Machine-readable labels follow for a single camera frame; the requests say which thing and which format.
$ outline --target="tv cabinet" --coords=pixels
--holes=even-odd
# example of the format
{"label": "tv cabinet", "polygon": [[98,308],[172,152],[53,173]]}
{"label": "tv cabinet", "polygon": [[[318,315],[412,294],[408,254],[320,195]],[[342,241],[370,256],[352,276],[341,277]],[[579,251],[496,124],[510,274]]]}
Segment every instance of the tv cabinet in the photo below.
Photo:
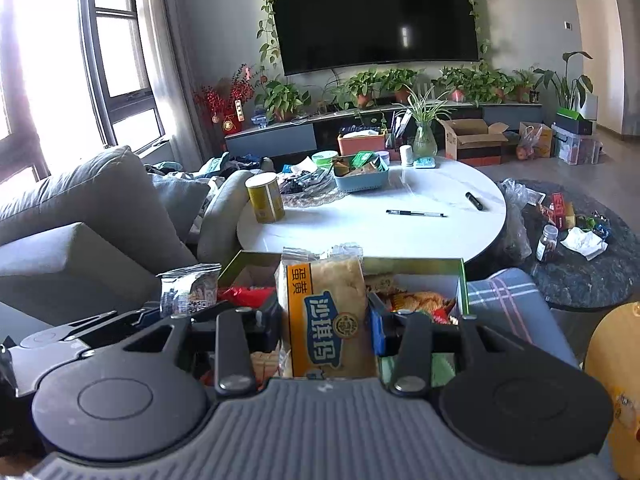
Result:
{"label": "tv cabinet", "polygon": [[[520,122],[542,123],[543,111],[540,104],[483,104],[475,107],[471,103],[450,103],[453,119],[484,119],[488,124],[505,123],[512,131],[518,131]],[[393,113],[401,110],[401,105],[386,105],[345,110],[325,115],[314,115],[289,123],[273,123],[266,128],[250,128],[225,137],[226,148],[231,155],[268,156],[277,167],[283,164],[297,164],[304,156],[324,150],[338,148],[338,131],[345,126],[362,122],[379,126],[382,115],[391,124]],[[405,132],[406,138],[415,135],[415,121],[411,121]],[[438,148],[444,148],[444,131],[439,124],[434,125],[434,135]]]}

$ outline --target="glass jar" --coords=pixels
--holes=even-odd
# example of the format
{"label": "glass jar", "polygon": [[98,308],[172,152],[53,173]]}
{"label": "glass jar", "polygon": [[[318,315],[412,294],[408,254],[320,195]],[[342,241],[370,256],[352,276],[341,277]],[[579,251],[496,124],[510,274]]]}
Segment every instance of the glass jar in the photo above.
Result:
{"label": "glass jar", "polygon": [[431,121],[428,123],[418,123],[418,130],[414,140],[414,160],[423,156],[436,156],[438,145],[433,137]]}
{"label": "glass jar", "polygon": [[542,232],[538,248],[536,250],[536,258],[540,262],[548,262],[556,252],[558,246],[558,228],[553,225],[545,225]]}

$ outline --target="green package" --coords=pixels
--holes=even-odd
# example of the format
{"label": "green package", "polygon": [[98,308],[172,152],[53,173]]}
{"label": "green package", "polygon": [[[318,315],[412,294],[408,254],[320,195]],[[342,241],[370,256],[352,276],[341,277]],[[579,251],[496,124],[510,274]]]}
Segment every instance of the green package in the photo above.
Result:
{"label": "green package", "polygon": [[358,168],[364,166],[372,156],[373,152],[359,152],[356,156],[353,157],[351,165],[357,170]]}

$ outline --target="green box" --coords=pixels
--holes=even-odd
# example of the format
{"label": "green box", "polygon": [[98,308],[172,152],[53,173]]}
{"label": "green box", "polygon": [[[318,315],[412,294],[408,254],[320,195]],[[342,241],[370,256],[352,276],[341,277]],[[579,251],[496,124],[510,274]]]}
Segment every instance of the green box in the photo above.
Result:
{"label": "green box", "polygon": [[[222,288],[231,285],[275,286],[275,271],[280,264],[279,253],[240,251],[218,280]],[[462,260],[431,258],[370,258],[362,263],[365,274],[393,274],[399,286],[409,292],[433,291],[458,300],[463,316],[469,312],[465,265]]]}

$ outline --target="marble tabletop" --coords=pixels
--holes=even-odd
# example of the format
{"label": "marble tabletop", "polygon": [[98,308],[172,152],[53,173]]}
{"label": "marble tabletop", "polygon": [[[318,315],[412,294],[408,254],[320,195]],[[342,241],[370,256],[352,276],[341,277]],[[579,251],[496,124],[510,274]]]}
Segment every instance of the marble tabletop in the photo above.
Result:
{"label": "marble tabletop", "polygon": [[[484,205],[478,211],[471,192]],[[446,218],[394,216],[387,209],[443,213]],[[356,242],[366,256],[386,258],[462,258],[482,253],[500,234],[506,204],[498,187],[475,168],[437,158],[434,170],[389,171],[389,183],[318,207],[286,208],[285,217],[262,225],[247,204],[238,222],[238,239],[247,251],[282,252],[284,247],[321,253],[332,245]]]}
{"label": "marble tabletop", "polygon": [[[574,204],[576,214],[591,215],[597,211],[611,222],[609,247],[590,262],[579,253],[558,244],[553,261],[536,260],[536,247],[546,219],[533,206],[527,205],[523,218],[533,254],[520,268],[530,274],[547,303],[561,310],[591,312],[625,303],[640,279],[640,242],[629,226],[615,212],[597,200],[558,184],[537,180],[519,180],[529,189],[546,193],[549,205],[552,193],[563,193],[566,202]],[[559,239],[566,237],[566,231]]]}

